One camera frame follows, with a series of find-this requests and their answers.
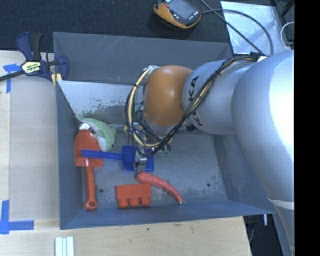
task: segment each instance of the electronic device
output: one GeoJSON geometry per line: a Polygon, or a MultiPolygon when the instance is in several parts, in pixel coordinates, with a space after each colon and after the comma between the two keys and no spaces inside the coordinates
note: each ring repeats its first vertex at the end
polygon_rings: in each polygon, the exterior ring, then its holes
{"type": "Polygon", "coordinates": [[[201,11],[186,0],[158,0],[153,11],[163,21],[181,29],[189,29],[201,18],[201,11]]]}

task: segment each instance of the bin floor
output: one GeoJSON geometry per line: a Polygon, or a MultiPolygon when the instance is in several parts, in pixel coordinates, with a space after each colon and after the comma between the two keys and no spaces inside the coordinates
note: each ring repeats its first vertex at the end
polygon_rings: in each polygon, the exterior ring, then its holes
{"type": "MultiPolygon", "coordinates": [[[[128,136],[128,133],[118,132],[112,152],[120,153],[122,146],[131,141],[128,136]]],[[[154,171],[151,174],[173,185],[182,195],[184,203],[227,200],[212,135],[199,131],[182,131],[173,137],[170,145],[170,155],[153,156],[154,171]]],[[[103,167],[95,168],[94,175],[99,208],[118,207],[116,185],[138,183],[135,179],[136,172],[124,170],[122,162],[116,160],[103,160],[103,167]]],[[[82,184],[85,184],[84,178],[82,175],[82,184]]],[[[151,186],[151,191],[151,205],[177,204],[164,190],[151,186]]]]}

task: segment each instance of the blue clamp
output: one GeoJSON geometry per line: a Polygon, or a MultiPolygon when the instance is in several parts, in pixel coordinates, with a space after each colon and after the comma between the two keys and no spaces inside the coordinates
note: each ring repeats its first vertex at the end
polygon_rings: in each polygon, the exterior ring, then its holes
{"type": "MultiPolygon", "coordinates": [[[[40,63],[39,65],[39,71],[36,72],[30,72],[25,73],[27,76],[37,76],[44,79],[49,80],[52,82],[52,72],[50,71],[50,65],[47,60],[45,62],[41,59],[40,51],[39,51],[39,40],[40,40],[41,34],[40,33],[33,33],[30,34],[29,32],[22,33],[19,35],[16,39],[16,44],[19,49],[19,51],[24,55],[25,57],[25,63],[21,65],[23,68],[26,63],[40,63]]],[[[59,55],[57,57],[56,62],[53,62],[53,64],[59,64],[60,65],[60,75],[63,80],[66,80],[69,75],[69,62],[68,58],[65,55],[59,55]]]]}
{"type": "Polygon", "coordinates": [[[0,234],[7,235],[10,231],[33,230],[33,220],[9,221],[9,200],[2,201],[0,234]]]}

